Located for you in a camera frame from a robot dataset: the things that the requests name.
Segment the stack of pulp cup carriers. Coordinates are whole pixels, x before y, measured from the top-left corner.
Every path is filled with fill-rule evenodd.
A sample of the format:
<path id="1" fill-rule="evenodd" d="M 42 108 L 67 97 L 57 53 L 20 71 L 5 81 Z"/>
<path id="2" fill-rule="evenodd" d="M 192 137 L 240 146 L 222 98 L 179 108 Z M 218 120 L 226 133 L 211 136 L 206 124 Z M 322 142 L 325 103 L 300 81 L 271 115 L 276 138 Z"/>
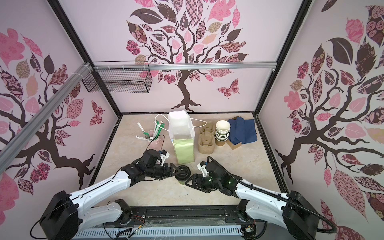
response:
<path id="1" fill-rule="evenodd" d="M 201 154 L 212 154 L 215 150 L 215 126 L 214 123 L 207 123 L 200 128 L 200 134 L 198 138 L 198 151 Z"/>

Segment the pink straw holder cup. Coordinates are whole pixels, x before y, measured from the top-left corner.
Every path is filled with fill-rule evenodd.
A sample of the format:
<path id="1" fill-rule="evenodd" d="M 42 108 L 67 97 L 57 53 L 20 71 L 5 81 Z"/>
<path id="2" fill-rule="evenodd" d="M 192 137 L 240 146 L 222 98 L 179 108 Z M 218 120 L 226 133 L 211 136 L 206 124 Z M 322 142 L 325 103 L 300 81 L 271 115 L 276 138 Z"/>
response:
<path id="1" fill-rule="evenodd" d="M 162 144 L 163 144 L 163 140 L 161 137 L 157 137 L 154 140 L 148 139 L 148 141 L 149 141 L 149 144 L 147 145 L 146 150 L 150 150 L 150 149 L 156 150 L 156 151 L 161 150 Z"/>

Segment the blue paper napkins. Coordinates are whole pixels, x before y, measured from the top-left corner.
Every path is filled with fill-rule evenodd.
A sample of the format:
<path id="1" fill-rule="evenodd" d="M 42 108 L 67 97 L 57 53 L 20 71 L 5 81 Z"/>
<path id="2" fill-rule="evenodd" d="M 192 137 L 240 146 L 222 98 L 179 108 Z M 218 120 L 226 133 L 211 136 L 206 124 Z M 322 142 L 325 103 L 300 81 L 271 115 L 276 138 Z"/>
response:
<path id="1" fill-rule="evenodd" d="M 242 145 L 256 142 L 258 140 L 255 120 L 245 120 L 242 117 L 237 118 L 236 122 L 229 119 L 231 125 L 230 140 L 236 144 L 241 142 Z"/>

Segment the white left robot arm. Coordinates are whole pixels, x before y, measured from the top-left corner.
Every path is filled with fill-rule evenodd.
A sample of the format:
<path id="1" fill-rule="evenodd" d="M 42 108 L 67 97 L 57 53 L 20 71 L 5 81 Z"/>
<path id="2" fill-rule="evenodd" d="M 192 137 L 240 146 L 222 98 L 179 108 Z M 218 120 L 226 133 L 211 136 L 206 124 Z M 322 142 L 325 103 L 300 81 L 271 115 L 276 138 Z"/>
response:
<path id="1" fill-rule="evenodd" d="M 104 223 L 129 223 L 133 212 L 124 200 L 101 207 L 98 203 L 145 180 L 161 181 L 179 175 L 180 168 L 166 163 L 169 156 L 165 150 L 149 149 L 141 158 L 97 184 L 70 194 L 65 191 L 55 194 L 38 221 L 47 239 L 70 240 L 78 232 Z"/>

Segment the wrapped straws bundle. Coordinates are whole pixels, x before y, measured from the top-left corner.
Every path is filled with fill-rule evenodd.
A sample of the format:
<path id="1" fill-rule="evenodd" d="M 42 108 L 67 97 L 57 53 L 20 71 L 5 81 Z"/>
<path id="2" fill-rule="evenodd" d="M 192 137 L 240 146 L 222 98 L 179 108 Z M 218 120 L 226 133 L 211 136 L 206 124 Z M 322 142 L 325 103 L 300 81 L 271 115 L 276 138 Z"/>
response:
<path id="1" fill-rule="evenodd" d="M 141 123 L 137 123 L 137 125 L 139 126 L 140 130 L 142 131 L 143 136 L 136 136 L 136 139 L 144 140 L 144 141 L 156 140 L 159 137 L 161 130 L 165 126 L 163 121 L 155 121 L 154 129 L 150 130 L 150 131 L 145 131 L 144 128 L 142 127 Z"/>

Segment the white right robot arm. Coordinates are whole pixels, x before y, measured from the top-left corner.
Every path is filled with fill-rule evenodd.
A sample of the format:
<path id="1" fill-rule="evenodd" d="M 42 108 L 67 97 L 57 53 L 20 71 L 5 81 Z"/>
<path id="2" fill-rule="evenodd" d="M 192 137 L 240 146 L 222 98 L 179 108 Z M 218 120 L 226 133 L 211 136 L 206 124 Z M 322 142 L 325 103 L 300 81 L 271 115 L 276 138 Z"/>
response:
<path id="1" fill-rule="evenodd" d="M 257 187 L 240 176 L 231 174 L 213 159 L 198 164 L 199 174 L 191 175 L 185 185 L 203 193 L 219 191 L 240 200 L 237 217 L 245 223 L 264 221 L 278 225 L 297 240 L 314 240 L 319 219 L 309 213 L 309 205 L 286 193 Z M 306 210 L 296 207 L 302 205 Z"/>

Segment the brown cardboard napkin box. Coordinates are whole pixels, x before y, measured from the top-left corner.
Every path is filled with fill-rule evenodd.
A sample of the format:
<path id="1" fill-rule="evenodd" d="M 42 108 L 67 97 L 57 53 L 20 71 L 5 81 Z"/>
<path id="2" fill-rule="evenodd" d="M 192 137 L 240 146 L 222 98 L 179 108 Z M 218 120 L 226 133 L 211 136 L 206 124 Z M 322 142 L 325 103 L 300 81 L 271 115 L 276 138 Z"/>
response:
<path id="1" fill-rule="evenodd" d="M 239 118 L 240 116 L 236 116 L 234 118 L 232 118 L 231 120 L 234 120 L 236 122 L 237 118 Z M 232 143 L 231 140 L 230 140 L 230 135 L 228 137 L 228 139 L 226 140 L 226 143 L 228 144 L 228 146 L 232 149 L 232 150 L 235 150 L 235 149 L 238 149 L 242 143 L 241 142 L 238 142 L 236 144 Z"/>

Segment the stack of paper cups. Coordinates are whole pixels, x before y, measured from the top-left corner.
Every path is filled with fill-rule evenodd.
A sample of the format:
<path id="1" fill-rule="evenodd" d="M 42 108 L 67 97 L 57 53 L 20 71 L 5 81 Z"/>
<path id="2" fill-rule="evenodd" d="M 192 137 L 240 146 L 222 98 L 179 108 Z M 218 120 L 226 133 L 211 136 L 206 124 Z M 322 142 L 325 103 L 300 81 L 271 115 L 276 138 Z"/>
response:
<path id="1" fill-rule="evenodd" d="M 231 125 L 228 121 L 220 120 L 216 123 L 215 141 L 218 147 L 222 147 L 229 138 Z"/>

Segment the green white paper bag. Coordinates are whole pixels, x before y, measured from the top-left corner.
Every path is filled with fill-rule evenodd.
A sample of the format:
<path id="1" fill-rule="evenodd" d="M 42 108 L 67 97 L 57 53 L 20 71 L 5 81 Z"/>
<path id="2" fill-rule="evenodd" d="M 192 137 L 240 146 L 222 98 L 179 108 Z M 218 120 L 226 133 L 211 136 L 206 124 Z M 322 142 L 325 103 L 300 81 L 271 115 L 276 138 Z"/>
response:
<path id="1" fill-rule="evenodd" d="M 161 124 L 157 122 L 159 116 L 166 120 L 168 123 L 167 128 L 162 127 Z M 204 127 L 207 124 L 206 121 L 191 118 L 186 111 L 176 111 L 169 112 L 167 116 L 163 114 L 156 115 L 154 123 L 156 127 L 169 133 L 179 165 L 185 165 L 195 161 L 195 129 Z"/>

